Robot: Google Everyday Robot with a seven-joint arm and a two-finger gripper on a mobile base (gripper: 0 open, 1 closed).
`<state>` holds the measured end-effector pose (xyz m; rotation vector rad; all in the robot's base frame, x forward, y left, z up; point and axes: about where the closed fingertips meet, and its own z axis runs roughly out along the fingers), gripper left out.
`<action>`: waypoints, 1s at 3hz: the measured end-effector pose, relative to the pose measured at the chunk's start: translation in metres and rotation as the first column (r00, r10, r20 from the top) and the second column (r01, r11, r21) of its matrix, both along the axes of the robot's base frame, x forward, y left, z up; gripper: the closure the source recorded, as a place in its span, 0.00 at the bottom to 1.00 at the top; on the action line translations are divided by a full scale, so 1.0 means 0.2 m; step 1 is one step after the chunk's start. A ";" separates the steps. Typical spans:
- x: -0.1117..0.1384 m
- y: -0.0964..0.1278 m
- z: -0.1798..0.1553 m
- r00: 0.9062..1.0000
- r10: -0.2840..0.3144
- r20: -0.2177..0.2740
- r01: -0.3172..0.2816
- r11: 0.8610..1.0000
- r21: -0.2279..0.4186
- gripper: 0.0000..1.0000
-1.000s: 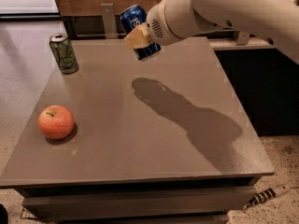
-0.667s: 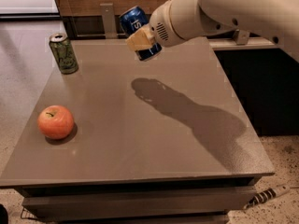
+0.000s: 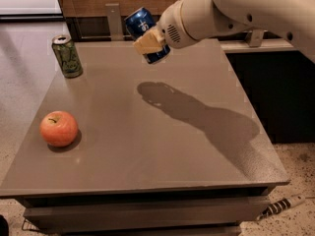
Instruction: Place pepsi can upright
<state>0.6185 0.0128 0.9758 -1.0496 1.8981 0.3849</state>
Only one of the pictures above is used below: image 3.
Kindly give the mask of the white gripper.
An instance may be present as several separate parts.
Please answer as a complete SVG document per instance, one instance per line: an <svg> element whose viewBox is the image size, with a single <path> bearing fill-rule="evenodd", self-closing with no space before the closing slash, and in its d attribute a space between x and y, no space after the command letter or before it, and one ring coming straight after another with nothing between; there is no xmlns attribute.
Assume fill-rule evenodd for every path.
<svg viewBox="0 0 315 236"><path fill-rule="evenodd" d="M157 22L159 29L151 28L134 41L133 46L139 54L160 52L166 44L176 49L194 44L194 39L187 33L183 24L182 6L182 0L169 6Z"/></svg>

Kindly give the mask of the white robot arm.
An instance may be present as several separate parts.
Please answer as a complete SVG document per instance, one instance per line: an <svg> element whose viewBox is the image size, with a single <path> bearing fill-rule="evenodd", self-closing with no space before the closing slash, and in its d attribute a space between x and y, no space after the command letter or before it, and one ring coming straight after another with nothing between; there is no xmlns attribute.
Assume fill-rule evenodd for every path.
<svg viewBox="0 0 315 236"><path fill-rule="evenodd" d="M315 62L315 0L179 0L134 42L140 54L184 48L205 38L267 30Z"/></svg>

